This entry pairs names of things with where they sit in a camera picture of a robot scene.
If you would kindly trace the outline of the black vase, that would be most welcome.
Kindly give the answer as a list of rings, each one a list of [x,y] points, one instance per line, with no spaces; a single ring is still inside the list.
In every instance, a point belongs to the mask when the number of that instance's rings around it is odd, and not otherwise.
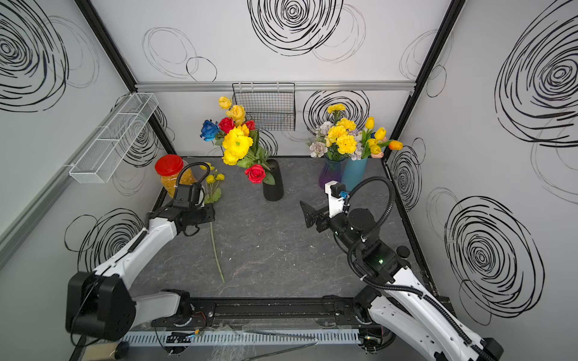
[[[263,181],[263,196],[267,201],[277,202],[284,195],[280,165],[274,159],[268,159],[266,164],[269,166],[269,171]]]

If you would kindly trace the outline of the yellow poppy stem large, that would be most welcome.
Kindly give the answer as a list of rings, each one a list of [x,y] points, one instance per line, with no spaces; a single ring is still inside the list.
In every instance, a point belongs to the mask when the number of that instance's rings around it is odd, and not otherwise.
[[[236,165],[247,155],[253,143],[254,140],[250,136],[250,130],[245,125],[230,130],[222,143],[224,148],[222,159],[224,163],[226,165]]]

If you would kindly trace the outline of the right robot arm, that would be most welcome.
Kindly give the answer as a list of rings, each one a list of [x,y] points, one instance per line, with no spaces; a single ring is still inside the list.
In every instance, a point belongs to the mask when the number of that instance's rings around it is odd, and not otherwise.
[[[347,262],[364,282],[361,308],[427,360],[499,360],[503,347],[483,338],[449,312],[425,288],[409,263],[379,238],[381,222],[368,209],[346,212],[344,199],[319,210],[301,202],[306,226],[331,230],[347,248]]]

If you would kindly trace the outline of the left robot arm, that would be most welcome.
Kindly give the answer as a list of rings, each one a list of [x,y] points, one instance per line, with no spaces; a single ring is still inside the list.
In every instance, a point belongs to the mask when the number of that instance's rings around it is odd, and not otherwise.
[[[92,272],[78,272],[68,284],[65,328],[71,335],[118,341],[134,326],[161,318],[188,325],[193,307],[187,291],[165,289],[133,297],[129,293],[144,267],[188,227],[215,219],[212,205],[165,206],[148,215],[144,228]]]

